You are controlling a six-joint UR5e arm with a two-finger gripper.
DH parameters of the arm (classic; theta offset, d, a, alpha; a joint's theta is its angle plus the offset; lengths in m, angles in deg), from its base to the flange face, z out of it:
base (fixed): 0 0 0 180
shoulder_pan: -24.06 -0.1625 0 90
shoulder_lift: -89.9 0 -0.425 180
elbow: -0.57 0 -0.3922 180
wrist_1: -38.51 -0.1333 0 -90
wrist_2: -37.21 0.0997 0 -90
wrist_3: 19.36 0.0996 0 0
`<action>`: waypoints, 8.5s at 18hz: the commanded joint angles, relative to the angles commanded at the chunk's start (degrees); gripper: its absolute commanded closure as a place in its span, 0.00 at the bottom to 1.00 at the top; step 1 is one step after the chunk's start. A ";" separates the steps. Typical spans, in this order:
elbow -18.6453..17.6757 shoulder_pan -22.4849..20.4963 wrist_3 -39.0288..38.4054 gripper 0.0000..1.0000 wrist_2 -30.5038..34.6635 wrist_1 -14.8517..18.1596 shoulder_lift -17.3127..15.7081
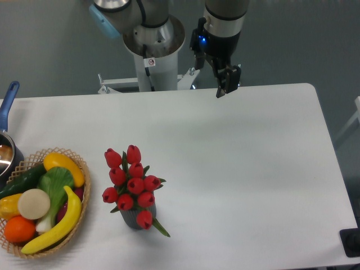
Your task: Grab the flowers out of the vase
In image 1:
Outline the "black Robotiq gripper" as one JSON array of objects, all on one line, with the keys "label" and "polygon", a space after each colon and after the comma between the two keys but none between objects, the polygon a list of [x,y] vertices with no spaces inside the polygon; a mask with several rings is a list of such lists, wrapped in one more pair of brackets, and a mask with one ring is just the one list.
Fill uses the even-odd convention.
[{"label": "black Robotiq gripper", "polygon": [[218,89],[216,98],[221,98],[239,87],[241,68],[231,65],[241,33],[241,19],[221,20],[216,17],[201,17],[191,35],[190,49],[195,57],[195,69],[200,70],[207,61],[216,75]]}]

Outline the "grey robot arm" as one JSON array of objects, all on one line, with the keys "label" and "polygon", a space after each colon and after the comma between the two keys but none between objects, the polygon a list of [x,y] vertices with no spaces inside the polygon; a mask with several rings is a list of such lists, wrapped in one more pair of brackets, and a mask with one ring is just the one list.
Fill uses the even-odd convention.
[{"label": "grey robot arm", "polygon": [[[195,70],[208,62],[218,84],[216,97],[235,91],[241,68],[231,64],[249,1],[205,1],[192,31]],[[185,28],[169,13],[168,1],[93,1],[89,12],[103,33],[123,37],[133,55],[141,92],[178,90],[178,52]]]}]

